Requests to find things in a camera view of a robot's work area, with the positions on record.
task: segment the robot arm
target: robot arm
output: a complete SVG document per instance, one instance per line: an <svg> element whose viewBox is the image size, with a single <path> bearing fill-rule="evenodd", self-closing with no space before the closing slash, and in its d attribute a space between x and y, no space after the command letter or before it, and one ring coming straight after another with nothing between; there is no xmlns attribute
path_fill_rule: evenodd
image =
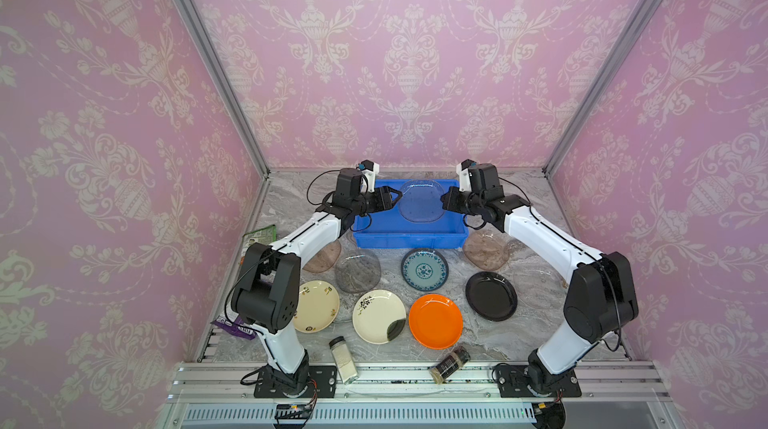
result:
<svg viewBox="0 0 768 429"><path fill-rule="evenodd" d="M291 324L299 304L300 270L351 228L355 217L398 203L401 192L388 185L375 187L378 173L379 165L367 160L357 168L341 169L336 190L326 195L309 221L281 240L253 244L245 253L231 303L224 309L228 319L239 315L259 335L268 362L261 376L286 395L301 393L309 376L309 357ZM272 282L262 280L273 272Z"/></svg>
<svg viewBox="0 0 768 429"><path fill-rule="evenodd" d="M638 316L629 261L606 255L544 219L519 195L504 195L494 165L466 160L456 166L459 187L441 197L443 208L481 215L536 251L569 284L565 320L552 337L528 356L532 388L547 394L608 332Z"/></svg>

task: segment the black mounting plate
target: black mounting plate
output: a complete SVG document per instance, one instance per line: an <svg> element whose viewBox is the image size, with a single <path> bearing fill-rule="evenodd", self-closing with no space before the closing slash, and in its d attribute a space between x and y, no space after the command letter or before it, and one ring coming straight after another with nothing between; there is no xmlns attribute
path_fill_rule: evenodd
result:
<svg viewBox="0 0 768 429"><path fill-rule="evenodd" d="M549 395L537 395L528 385L524 365L498 365L494 368L494 380L502 397L555 397L562 390L562 397L581 397L581 387L578 385L573 369L565 373L560 382L552 388Z"/></svg>
<svg viewBox="0 0 768 429"><path fill-rule="evenodd" d="M319 399L333 399L336 395L336 366L310 366L310 379L317 383L317 397ZM296 399L312 398L314 386L309 384L306 391ZM259 379L254 385L254 397L256 399L282 399L285 397L273 381Z"/></svg>

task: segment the wallpaper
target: wallpaper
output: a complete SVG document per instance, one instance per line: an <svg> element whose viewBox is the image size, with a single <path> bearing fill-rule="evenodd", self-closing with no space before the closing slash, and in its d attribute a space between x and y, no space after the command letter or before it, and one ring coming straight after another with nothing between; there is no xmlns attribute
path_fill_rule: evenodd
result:
<svg viewBox="0 0 768 429"><path fill-rule="evenodd" d="M0 0L0 427L153 427L257 177L171 0Z"/></svg>
<svg viewBox="0 0 768 429"><path fill-rule="evenodd" d="M575 231L626 254L688 428L764 427L768 404L768 0L664 0L556 189Z"/></svg>
<svg viewBox="0 0 768 429"><path fill-rule="evenodd" d="M638 0L195 0L268 165L541 167Z"/></svg>

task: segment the cream plate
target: cream plate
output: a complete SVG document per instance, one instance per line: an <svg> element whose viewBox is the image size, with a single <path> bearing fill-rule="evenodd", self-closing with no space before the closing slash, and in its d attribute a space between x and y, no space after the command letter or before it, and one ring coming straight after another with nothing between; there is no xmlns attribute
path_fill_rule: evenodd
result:
<svg viewBox="0 0 768 429"><path fill-rule="evenodd" d="M406 327L406 306L392 292L375 289L355 304L352 325L365 342L386 344Z"/></svg>
<svg viewBox="0 0 768 429"><path fill-rule="evenodd" d="M339 314L339 291L325 281L309 281L299 287L299 307L293 327L299 332L327 328Z"/></svg>

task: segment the yellow ceramic plate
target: yellow ceramic plate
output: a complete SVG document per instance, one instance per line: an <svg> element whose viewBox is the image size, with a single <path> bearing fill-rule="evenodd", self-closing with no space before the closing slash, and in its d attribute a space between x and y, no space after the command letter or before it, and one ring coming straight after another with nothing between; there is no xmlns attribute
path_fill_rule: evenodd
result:
<svg viewBox="0 0 768 429"><path fill-rule="evenodd" d="M339 314L339 292L325 281L309 281L299 287L299 307L293 327L299 332L327 328Z"/></svg>

